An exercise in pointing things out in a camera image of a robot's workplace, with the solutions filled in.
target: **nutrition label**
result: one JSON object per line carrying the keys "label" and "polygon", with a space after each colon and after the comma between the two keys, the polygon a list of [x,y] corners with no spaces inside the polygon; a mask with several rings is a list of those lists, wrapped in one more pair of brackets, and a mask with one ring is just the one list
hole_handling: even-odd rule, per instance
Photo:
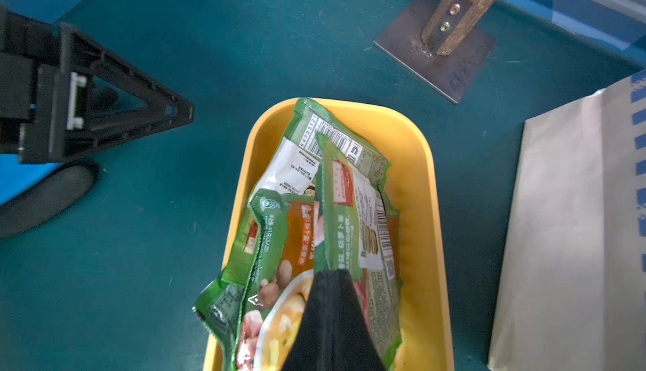
{"label": "nutrition label", "polygon": [[352,168],[354,198],[359,214],[359,266],[364,269],[382,270],[380,243],[377,235],[376,204],[381,201],[367,177]]}
{"label": "nutrition label", "polygon": [[244,288],[230,284],[211,305],[207,323],[218,328],[222,334],[235,334],[238,328],[238,311]]}
{"label": "nutrition label", "polygon": [[283,138],[252,195],[258,189],[302,195],[312,186],[318,170],[319,161],[305,153],[294,142]]}

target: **black plastic bracket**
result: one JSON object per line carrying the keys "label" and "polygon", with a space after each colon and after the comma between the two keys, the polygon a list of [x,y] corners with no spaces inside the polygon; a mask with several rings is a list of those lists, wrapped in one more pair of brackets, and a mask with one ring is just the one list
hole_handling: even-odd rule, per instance
{"label": "black plastic bracket", "polygon": [[[143,106],[115,108],[118,92]],[[69,162],[190,124],[191,102],[85,36],[0,6],[0,153]]]}

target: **barcode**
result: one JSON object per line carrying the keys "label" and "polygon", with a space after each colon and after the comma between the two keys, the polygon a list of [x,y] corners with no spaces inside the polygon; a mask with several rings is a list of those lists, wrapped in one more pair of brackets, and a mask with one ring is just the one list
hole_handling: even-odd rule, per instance
{"label": "barcode", "polygon": [[386,220],[386,210],[384,203],[377,195],[376,198],[376,227],[379,231],[379,243],[381,244],[381,251],[384,256],[384,266],[388,279],[395,278],[395,259],[393,258],[393,246],[390,241],[390,234],[388,232],[388,222]]}
{"label": "barcode", "polygon": [[[319,121],[319,125],[315,129],[315,133],[322,133],[324,135],[327,135],[329,139],[332,140],[332,143],[337,148],[341,149],[343,153],[345,153],[346,144],[350,142],[350,137],[348,137],[344,133],[341,133],[339,130],[335,129],[324,120]],[[316,142],[316,138],[313,140],[313,142],[310,143],[308,151],[319,158],[323,157],[319,148],[319,144]]]}

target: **teal table surface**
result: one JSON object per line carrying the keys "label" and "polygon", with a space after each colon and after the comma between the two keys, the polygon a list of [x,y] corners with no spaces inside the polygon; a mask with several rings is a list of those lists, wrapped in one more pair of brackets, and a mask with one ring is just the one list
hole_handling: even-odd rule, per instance
{"label": "teal table surface", "polygon": [[0,369],[200,369],[190,309],[220,269],[247,135],[312,96],[394,108],[428,139],[456,369],[485,370],[523,121],[640,67],[496,4],[479,26],[498,44],[455,106],[372,45],[410,1],[85,0],[63,16],[193,101],[195,122],[95,156],[85,198],[0,241]]}

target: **yellow plastic tray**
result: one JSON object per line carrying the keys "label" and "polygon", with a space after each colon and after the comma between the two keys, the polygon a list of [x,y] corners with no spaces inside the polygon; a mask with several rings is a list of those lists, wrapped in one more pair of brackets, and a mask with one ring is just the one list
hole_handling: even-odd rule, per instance
{"label": "yellow plastic tray", "polygon": [[[354,133],[379,149],[392,163],[386,192],[399,209],[400,269],[403,343],[395,369],[453,371],[451,324],[448,314],[446,272],[440,234],[433,157],[426,139],[408,118],[385,107],[349,101],[316,99]],[[279,146],[296,99],[283,101],[258,119],[251,129],[242,160],[233,204],[223,267],[242,208]],[[204,360],[205,371],[219,371],[222,352],[212,335]]]}

